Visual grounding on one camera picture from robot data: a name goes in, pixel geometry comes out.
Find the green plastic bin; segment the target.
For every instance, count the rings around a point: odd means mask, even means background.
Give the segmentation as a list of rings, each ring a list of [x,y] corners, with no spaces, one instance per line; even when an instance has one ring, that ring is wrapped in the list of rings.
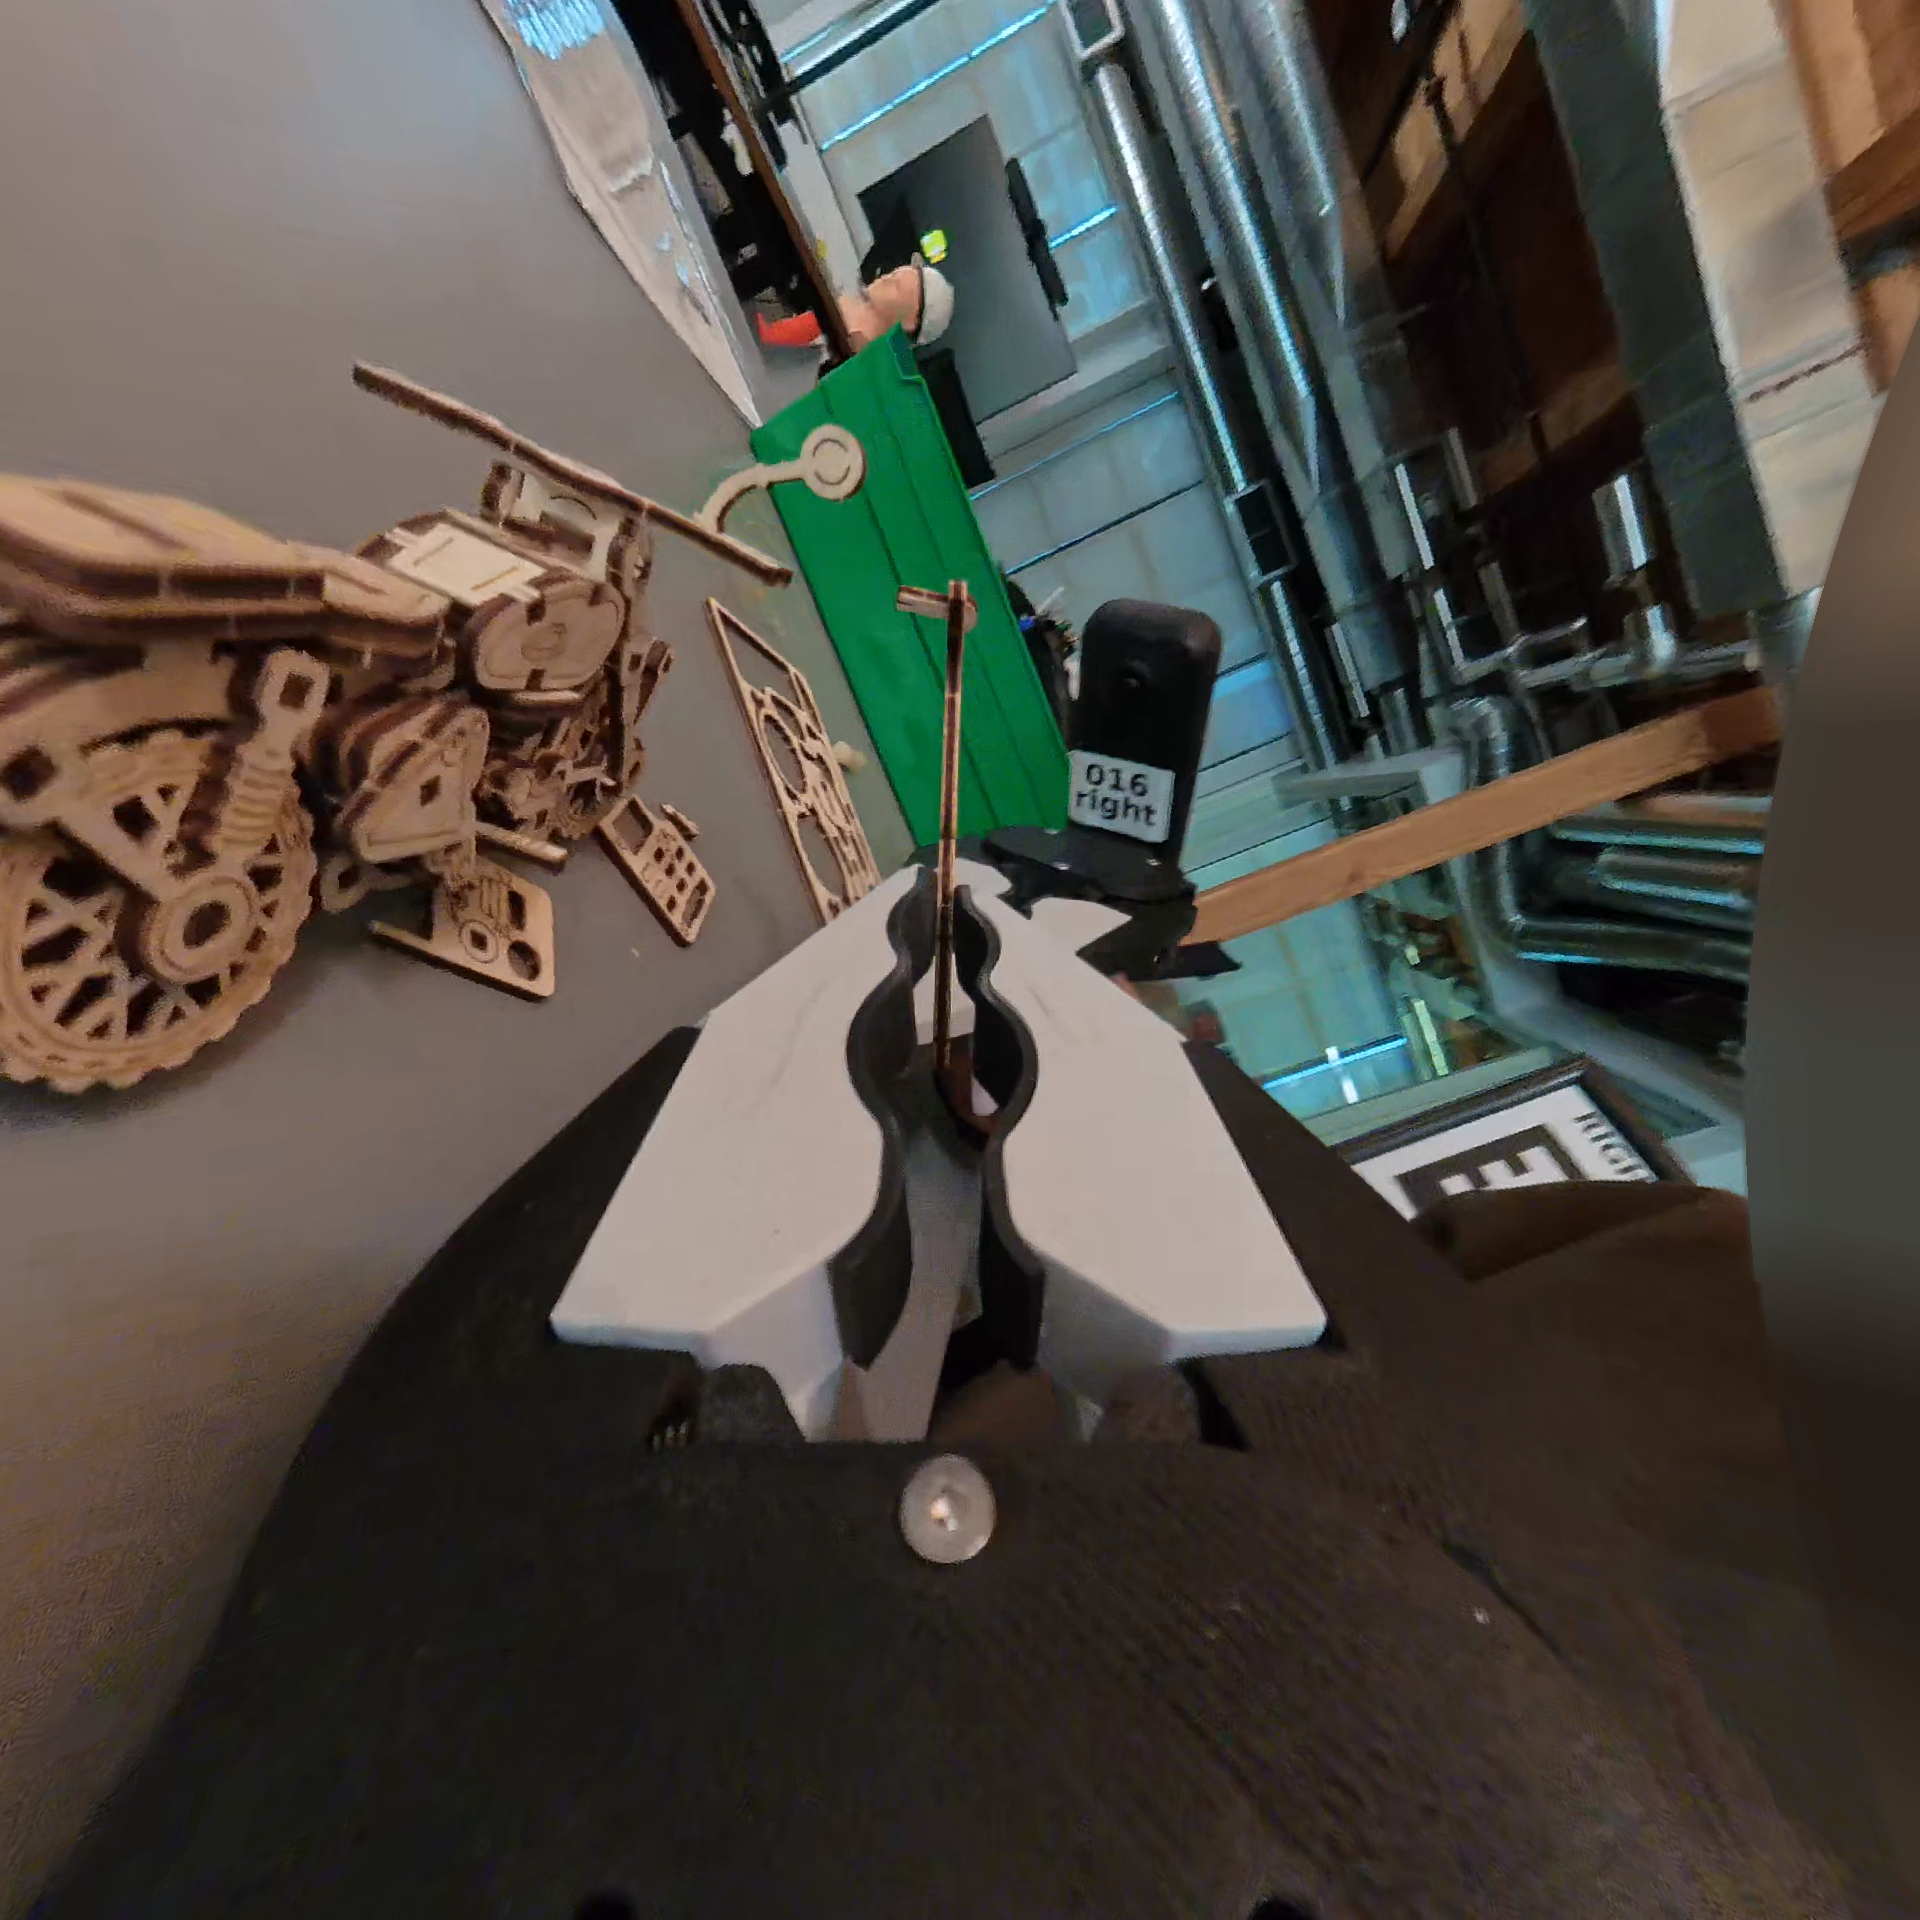
[[[1001,567],[981,533],[909,341],[889,331],[751,431],[790,463],[822,424],[851,431],[866,474],[827,501],[774,487],[774,511],[916,845],[934,841],[945,775],[945,599],[970,590],[958,829],[1065,826],[1068,746]]]

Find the wooden beam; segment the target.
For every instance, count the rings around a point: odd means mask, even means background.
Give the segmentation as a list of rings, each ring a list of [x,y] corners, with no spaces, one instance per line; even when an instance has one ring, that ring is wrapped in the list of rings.
[[[1343,904],[1412,873],[1446,865],[1508,839],[1548,829],[1607,801],[1634,800],[1679,777],[1774,750],[1786,703],[1772,688],[1731,691],[1671,710],[1589,746],[1476,783],[1394,823],[1338,835],[1281,864],[1201,893],[1187,946],[1227,944]]]

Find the long wooden lever piece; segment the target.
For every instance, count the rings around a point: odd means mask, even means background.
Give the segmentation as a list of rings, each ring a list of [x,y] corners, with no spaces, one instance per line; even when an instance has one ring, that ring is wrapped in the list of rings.
[[[977,607],[965,581],[950,581],[945,592],[902,584],[895,593],[895,607],[911,617],[945,617],[945,744],[934,842],[930,1048],[932,1083],[948,1113],[965,1129],[978,1133],[982,1121],[972,1107],[972,1066],[958,1056],[953,1035],[953,869],[962,803],[965,651]]]

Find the rectangular silver duct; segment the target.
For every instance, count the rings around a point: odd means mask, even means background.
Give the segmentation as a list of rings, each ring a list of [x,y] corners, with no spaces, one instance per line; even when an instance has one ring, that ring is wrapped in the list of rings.
[[[1786,597],[1663,125],[1653,5],[1525,2],[1695,611]]]

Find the wooden motorcycle model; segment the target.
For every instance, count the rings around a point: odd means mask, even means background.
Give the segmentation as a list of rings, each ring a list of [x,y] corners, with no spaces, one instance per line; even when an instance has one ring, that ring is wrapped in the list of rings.
[[[342,550],[4,472],[9,1083],[123,1090],[193,1062],[267,995],[310,914],[420,886],[426,931],[420,856],[562,871],[639,792],[675,662],[642,617],[657,536],[787,584],[732,536],[734,504],[782,482],[843,501],[866,474],[822,424],[684,514],[405,374],[353,379],[493,449],[476,511]]]

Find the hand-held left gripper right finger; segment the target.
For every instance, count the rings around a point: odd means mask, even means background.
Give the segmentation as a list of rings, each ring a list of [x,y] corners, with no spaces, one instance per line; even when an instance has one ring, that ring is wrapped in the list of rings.
[[[955,1379],[1037,1371],[1107,1408],[1137,1375],[1331,1330],[1187,1045],[1057,931],[955,891],[955,1120],[978,1150]]]

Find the printed paper sheet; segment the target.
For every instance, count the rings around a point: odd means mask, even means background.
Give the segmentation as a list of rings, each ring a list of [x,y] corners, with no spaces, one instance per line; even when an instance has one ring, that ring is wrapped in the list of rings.
[[[665,112],[605,2],[485,2],[561,162],[566,191],[691,358],[757,426],[741,337],[724,311]]]

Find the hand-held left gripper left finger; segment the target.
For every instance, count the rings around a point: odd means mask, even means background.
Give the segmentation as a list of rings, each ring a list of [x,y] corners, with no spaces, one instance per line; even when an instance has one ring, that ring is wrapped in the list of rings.
[[[761,1368],[806,1439],[833,1435],[915,1270],[898,1086],[932,919],[932,871],[901,871],[707,1017],[555,1337]]]

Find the wooden stand plate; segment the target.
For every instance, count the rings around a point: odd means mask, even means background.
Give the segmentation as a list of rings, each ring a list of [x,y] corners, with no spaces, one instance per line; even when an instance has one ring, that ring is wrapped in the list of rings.
[[[550,998],[557,934],[555,907],[542,885],[462,847],[423,854],[417,869],[430,882],[427,930],[372,919],[371,936],[516,998]]]

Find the slotted wooden panel piece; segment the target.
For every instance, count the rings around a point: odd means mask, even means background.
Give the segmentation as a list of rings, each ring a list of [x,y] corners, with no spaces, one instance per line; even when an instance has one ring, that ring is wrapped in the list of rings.
[[[665,934],[682,949],[692,946],[715,897],[698,853],[698,823],[678,807],[646,801],[634,791],[595,826],[595,835]]]

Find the black and white marker board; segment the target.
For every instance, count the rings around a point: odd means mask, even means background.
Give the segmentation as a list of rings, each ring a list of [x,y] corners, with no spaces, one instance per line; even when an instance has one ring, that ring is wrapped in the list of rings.
[[[1646,1113],[1589,1056],[1454,1094],[1335,1151],[1403,1218],[1475,1193],[1694,1183]]]

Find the silver ventilation duct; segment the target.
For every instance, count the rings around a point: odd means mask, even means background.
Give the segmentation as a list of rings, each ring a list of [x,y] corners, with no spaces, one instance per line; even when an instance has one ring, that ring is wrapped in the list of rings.
[[[1291,728],[1314,771],[1359,737],[1335,634],[1377,586],[1325,379],[1268,246],[1196,5],[1103,5],[1077,56]]]

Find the wooden cutout sheet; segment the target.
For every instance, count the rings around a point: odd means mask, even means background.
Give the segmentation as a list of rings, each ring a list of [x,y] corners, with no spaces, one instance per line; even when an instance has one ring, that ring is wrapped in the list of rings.
[[[708,597],[703,615],[817,921],[833,923],[879,869],[825,715],[801,666],[737,611]]]

